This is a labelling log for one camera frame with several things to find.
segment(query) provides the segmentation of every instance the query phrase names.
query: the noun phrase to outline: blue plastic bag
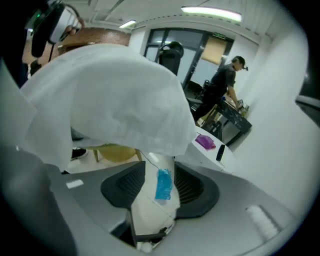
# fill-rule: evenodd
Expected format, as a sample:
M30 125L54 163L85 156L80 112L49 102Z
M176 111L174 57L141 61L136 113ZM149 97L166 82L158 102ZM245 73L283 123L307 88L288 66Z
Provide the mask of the blue plastic bag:
M156 185L155 199L169 200L173 188L171 172L168 169L159 169L158 183Z

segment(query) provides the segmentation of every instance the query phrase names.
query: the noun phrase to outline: white cloth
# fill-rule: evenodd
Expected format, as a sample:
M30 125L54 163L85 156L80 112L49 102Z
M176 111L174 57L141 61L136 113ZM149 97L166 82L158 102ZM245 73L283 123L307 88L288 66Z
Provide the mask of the white cloth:
M183 155L196 137L178 78L125 46L65 53L21 91L37 109L22 148L61 170L72 154L70 127L102 143L167 156Z

